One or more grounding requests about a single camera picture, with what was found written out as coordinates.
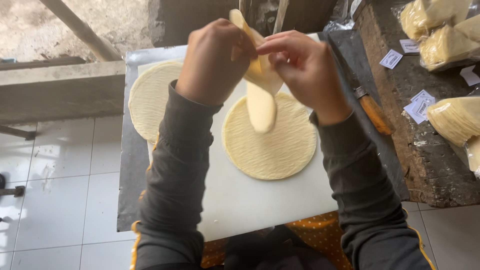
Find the dark gray sleeve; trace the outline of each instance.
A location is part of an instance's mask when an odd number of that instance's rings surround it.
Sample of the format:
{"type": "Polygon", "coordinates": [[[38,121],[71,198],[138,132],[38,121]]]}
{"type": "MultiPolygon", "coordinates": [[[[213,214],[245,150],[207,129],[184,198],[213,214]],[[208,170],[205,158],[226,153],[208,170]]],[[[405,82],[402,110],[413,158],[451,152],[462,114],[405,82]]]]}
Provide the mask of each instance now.
{"type": "MultiPolygon", "coordinates": [[[[311,117],[316,123],[316,115],[311,117]]],[[[356,116],[319,127],[324,167],[345,234],[342,248],[356,270],[434,269],[417,232],[408,227],[375,144],[356,116]]]]}
{"type": "Polygon", "coordinates": [[[210,128],[221,106],[190,101],[169,86],[153,162],[146,172],[147,188],[140,200],[140,234],[135,268],[188,263],[200,267],[204,239],[197,231],[202,212],[210,128]]]}

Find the hand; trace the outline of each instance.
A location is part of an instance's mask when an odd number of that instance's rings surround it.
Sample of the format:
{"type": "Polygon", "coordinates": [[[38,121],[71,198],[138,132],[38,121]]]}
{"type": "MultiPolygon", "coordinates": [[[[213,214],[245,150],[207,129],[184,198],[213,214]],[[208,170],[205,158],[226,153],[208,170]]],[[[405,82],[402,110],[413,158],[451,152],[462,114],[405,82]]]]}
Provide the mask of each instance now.
{"type": "Polygon", "coordinates": [[[257,58],[247,34],[226,19],[218,19],[188,37],[188,49],[175,90],[205,105],[225,102],[257,58]],[[232,52],[241,49],[233,61],[232,52]]]}
{"type": "Polygon", "coordinates": [[[257,47],[258,54],[271,53],[273,68],[293,96],[315,110],[319,125],[339,123],[351,114],[327,43],[317,43],[295,30],[266,37],[265,41],[257,47]]]}

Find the white floor tile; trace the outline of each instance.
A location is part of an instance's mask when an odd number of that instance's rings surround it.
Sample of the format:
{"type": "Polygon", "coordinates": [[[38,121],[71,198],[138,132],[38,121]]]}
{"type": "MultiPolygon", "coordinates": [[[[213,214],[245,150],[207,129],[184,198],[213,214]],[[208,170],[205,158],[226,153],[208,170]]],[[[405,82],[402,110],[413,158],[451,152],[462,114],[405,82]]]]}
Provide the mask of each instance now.
{"type": "MultiPolygon", "coordinates": [[[[36,124],[11,126],[13,128],[35,131],[36,124]]],[[[8,182],[27,181],[34,141],[25,138],[0,134],[0,173],[8,182]]]]}
{"type": "Polygon", "coordinates": [[[133,231],[117,232],[120,173],[94,174],[88,186],[84,244],[133,240],[133,231]]]}
{"type": "Polygon", "coordinates": [[[129,270],[135,241],[84,245],[80,270],[129,270]]]}
{"type": "Polygon", "coordinates": [[[90,174],[94,119],[38,123],[29,180],[90,174]]]}
{"type": "Polygon", "coordinates": [[[15,251],[81,245],[88,176],[28,181],[15,251]]]}
{"type": "Polygon", "coordinates": [[[95,119],[91,174],[120,172],[123,116],[95,119]]]}
{"type": "Polygon", "coordinates": [[[82,246],[15,251],[12,270],[77,270],[82,246]]]}
{"type": "Polygon", "coordinates": [[[421,211],[439,270],[478,269],[480,206],[421,211]]]}
{"type": "Polygon", "coordinates": [[[423,242],[423,251],[425,251],[430,261],[432,261],[435,268],[437,268],[435,257],[433,256],[432,246],[430,245],[427,231],[425,230],[425,225],[423,225],[423,220],[421,218],[420,212],[418,211],[409,212],[407,223],[410,227],[412,227],[413,229],[419,232],[421,240],[423,242]]]}
{"type": "Polygon", "coordinates": [[[422,211],[422,210],[440,209],[440,208],[431,207],[430,205],[428,205],[428,204],[426,204],[426,203],[419,203],[419,208],[420,208],[420,211],[422,211]]]}
{"type": "Polygon", "coordinates": [[[418,203],[415,202],[402,202],[402,207],[409,213],[420,210],[418,203]]]}
{"type": "MultiPolygon", "coordinates": [[[[27,182],[7,183],[5,188],[26,185],[27,182]]],[[[13,251],[24,197],[0,196],[0,252],[13,251]]]]}
{"type": "Polygon", "coordinates": [[[0,253],[0,270],[10,270],[13,252],[0,253]]]}

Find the concrete ledge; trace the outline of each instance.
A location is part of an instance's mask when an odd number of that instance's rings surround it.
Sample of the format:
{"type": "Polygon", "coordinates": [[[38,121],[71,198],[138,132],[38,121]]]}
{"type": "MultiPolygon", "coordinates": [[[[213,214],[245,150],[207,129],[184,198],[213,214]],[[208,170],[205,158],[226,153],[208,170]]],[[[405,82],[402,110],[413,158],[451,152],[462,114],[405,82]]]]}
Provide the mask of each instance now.
{"type": "Polygon", "coordinates": [[[0,71],[0,124],[123,114],[125,61],[0,71]]]}

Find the knife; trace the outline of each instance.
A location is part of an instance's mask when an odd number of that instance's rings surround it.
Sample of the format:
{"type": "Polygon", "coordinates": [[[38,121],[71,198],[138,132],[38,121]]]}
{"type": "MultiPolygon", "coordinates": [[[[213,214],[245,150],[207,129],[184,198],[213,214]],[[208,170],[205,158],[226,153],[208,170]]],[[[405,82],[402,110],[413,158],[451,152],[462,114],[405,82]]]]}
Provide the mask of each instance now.
{"type": "Polygon", "coordinates": [[[337,64],[343,71],[345,78],[347,79],[350,87],[353,90],[353,94],[360,102],[363,110],[367,113],[370,121],[373,123],[378,132],[384,135],[391,135],[393,132],[395,132],[395,127],[388,120],[382,108],[368,94],[365,87],[360,84],[357,75],[352,71],[352,69],[350,69],[347,61],[345,60],[345,58],[343,58],[342,53],[340,52],[330,35],[327,35],[327,38],[328,43],[332,48],[332,52],[337,64]]]}

